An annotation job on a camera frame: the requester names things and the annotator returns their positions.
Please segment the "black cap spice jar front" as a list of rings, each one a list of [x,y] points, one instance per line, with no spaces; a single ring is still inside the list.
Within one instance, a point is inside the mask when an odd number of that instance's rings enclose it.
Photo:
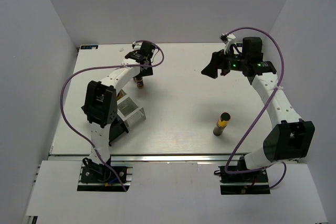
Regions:
[[[138,89],[144,88],[144,82],[143,82],[143,78],[142,77],[135,77],[134,81],[135,81],[136,86],[137,86]]]

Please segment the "yellow label brown bottle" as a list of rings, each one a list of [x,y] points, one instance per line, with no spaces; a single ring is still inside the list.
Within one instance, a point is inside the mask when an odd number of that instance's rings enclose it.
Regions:
[[[119,94],[118,94],[118,98],[120,99],[120,98],[122,98],[124,96],[124,93],[123,92],[119,92]]]

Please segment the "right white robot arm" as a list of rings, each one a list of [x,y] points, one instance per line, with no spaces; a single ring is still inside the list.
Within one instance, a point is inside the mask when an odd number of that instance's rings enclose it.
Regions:
[[[272,126],[262,147],[239,160],[238,177],[247,182],[255,177],[257,170],[277,161],[306,157],[315,126],[294,110],[280,87],[276,68],[270,61],[263,60],[262,39],[245,37],[242,51],[238,52],[234,35],[221,35],[220,38],[224,49],[212,54],[210,63],[201,73],[216,79],[231,71],[242,72],[260,96]]]

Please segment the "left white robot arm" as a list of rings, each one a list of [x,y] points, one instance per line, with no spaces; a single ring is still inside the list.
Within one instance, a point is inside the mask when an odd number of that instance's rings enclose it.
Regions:
[[[82,107],[91,131],[91,153],[87,164],[93,168],[93,176],[101,182],[111,175],[108,134],[110,126],[118,123],[117,97],[130,80],[153,75],[154,52],[162,51],[158,45],[147,40],[134,42],[132,49],[121,64],[112,67],[110,74],[87,85]]]

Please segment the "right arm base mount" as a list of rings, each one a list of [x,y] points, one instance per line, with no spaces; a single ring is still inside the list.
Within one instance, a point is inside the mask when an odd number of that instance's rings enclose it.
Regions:
[[[268,176],[265,171],[246,174],[228,174],[224,166],[214,171],[219,177],[221,195],[267,195],[270,194]]]

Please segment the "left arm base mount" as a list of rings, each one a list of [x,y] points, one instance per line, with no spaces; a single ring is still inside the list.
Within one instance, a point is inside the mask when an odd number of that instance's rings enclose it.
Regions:
[[[128,191],[132,181],[132,167],[112,166],[114,172],[103,164],[84,158],[81,164],[77,191],[122,192]]]

